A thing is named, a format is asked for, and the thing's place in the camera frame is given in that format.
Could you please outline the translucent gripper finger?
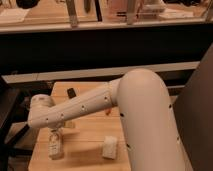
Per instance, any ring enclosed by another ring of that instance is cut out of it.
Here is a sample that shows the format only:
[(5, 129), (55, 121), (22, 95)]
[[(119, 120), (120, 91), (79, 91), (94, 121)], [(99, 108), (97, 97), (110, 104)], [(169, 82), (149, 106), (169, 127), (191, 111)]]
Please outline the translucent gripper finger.
[(74, 129), (75, 128), (75, 122), (74, 121), (67, 121), (65, 122), (65, 128)]

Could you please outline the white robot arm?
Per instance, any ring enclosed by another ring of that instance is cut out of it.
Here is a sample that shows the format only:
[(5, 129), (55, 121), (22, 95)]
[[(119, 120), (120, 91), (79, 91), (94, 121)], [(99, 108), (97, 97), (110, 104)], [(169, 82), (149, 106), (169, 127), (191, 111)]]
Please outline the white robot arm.
[(155, 72), (134, 69), (58, 105), (33, 96), (27, 123), (53, 127), (107, 108), (120, 113), (131, 171), (186, 171), (168, 89)]

